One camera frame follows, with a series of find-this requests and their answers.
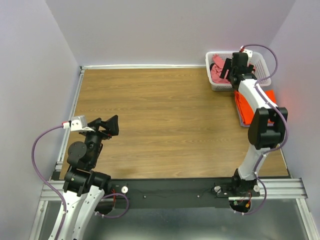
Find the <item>pink t shirt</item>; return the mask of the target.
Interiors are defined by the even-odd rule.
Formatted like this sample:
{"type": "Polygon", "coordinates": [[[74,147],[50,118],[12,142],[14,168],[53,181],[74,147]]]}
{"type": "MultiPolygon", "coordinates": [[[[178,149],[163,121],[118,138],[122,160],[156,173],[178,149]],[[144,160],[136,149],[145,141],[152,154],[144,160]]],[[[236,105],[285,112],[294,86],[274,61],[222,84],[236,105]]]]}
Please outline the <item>pink t shirt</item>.
{"type": "Polygon", "coordinates": [[[221,74],[221,71],[222,71],[222,68],[224,66],[224,63],[225,63],[225,60],[223,60],[218,54],[214,54],[213,57],[212,57],[212,61],[213,63],[215,63],[219,70],[216,74],[214,74],[213,72],[210,72],[210,75],[211,75],[211,79],[214,83],[218,83],[218,84],[226,84],[226,83],[230,83],[232,85],[233,88],[237,88],[241,81],[244,81],[244,80],[247,80],[249,79],[248,77],[244,77],[244,78],[241,78],[241,79],[236,79],[236,80],[229,80],[229,79],[222,79],[220,78],[220,74],[221,74]]]}

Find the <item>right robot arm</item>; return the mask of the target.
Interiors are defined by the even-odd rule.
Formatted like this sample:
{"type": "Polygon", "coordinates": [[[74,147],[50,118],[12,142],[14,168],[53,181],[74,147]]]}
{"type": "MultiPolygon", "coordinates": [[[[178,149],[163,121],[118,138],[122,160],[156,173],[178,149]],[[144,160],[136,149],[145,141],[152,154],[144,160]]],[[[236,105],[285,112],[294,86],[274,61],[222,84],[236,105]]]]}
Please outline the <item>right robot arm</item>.
{"type": "Polygon", "coordinates": [[[215,191],[225,197],[244,197],[257,185],[258,172],[268,154],[275,151],[286,137],[288,111],[278,107],[262,90],[253,73],[249,50],[234,52],[226,59],[221,77],[231,83],[232,88],[241,94],[254,115],[248,129],[249,148],[247,154],[234,172],[230,182],[215,187],[215,191]]]}

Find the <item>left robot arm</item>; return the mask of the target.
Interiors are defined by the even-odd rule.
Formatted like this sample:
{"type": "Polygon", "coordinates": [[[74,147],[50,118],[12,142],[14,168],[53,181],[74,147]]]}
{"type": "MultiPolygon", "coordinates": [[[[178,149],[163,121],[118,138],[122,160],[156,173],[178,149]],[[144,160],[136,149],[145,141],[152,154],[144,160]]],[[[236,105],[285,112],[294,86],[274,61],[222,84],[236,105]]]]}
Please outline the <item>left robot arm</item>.
{"type": "Polygon", "coordinates": [[[51,240],[81,240],[98,202],[110,194],[111,177],[96,172],[103,141],[119,134],[119,117],[97,118],[87,122],[83,115],[69,121],[70,130],[85,137],[73,142],[67,150],[68,170],[64,176],[61,205],[49,236],[51,240]]]}

